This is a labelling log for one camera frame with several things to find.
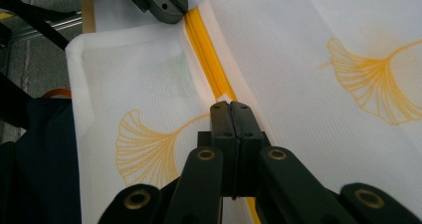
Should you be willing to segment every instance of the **yellow ginkgo leaf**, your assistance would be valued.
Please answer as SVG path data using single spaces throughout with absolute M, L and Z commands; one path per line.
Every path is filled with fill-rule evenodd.
M 118 126 L 116 158 L 118 172 L 126 186 L 148 183 L 159 188 L 174 180 L 178 173 L 174 160 L 174 145 L 178 134 L 196 117 L 171 133 L 154 131 L 140 121 L 140 112 L 128 112 Z
M 422 107 L 406 97 L 397 84 L 392 66 L 403 67 L 406 63 L 403 53 L 420 44 L 422 40 L 400 47 L 379 59 L 352 54 L 337 38 L 331 38 L 327 47 L 338 81 L 357 104 L 388 123 L 401 124 L 422 118 Z

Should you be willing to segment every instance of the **white cloth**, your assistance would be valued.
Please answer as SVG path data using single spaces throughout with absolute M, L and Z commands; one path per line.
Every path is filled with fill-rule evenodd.
M 383 100 L 391 88 L 385 86 L 381 98 L 359 106 L 353 98 L 359 94 L 346 88 L 354 74 L 338 71 L 339 58 L 356 66 L 367 63 L 359 70 L 370 65 L 366 58 L 388 58 L 403 48 L 388 60 L 389 67 L 400 92 L 422 106 L 422 47 L 405 47 L 422 38 L 420 3 L 205 0 L 199 9 L 239 102 L 252 107 L 272 145 L 294 152 L 333 191 L 353 182 L 374 185 L 422 218 L 420 116 L 391 123 L 386 118 L 391 102 Z M 94 223 L 136 178 L 124 175 L 118 150 L 140 136 L 142 125 L 160 132 L 154 135 L 163 140 L 164 134 L 207 113 L 215 100 L 183 23 L 82 35 L 67 48 L 67 56 L 83 221 Z M 382 111 L 370 113 L 376 101 Z M 393 110 L 399 116 L 400 109 Z M 177 135 L 178 174 L 199 130 L 209 130 L 208 117 Z M 159 186 L 151 176 L 144 180 Z M 225 204 L 225 223 L 250 219 L 244 203 Z

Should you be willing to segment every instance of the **floor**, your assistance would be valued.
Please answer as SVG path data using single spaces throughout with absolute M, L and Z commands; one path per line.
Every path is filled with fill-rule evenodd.
M 22 1 L 60 12 L 81 11 L 81 0 Z M 76 21 L 79 18 L 77 16 L 72 19 L 72 21 Z M 5 74 L 33 98 L 40 97 L 55 88 L 70 88 L 64 51 L 45 37 L 33 33 L 32 28 L 19 17 L 6 18 L 0 22 L 12 30 L 11 44 L 6 49 L 0 49 L 0 72 L 2 74 Z M 59 32 L 68 40 L 82 34 L 81 22 L 67 24 L 67 26 L 57 27 L 61 29 Z M 1 122 L 0 143 L 16 141 L 24 131 Z

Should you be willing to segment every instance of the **dark blue fabric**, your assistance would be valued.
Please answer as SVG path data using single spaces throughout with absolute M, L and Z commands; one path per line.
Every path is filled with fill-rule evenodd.
M 71 100 L 34 99 L 30 128 L 15 143 L 16 183 L 30 223 L 81 223 Z

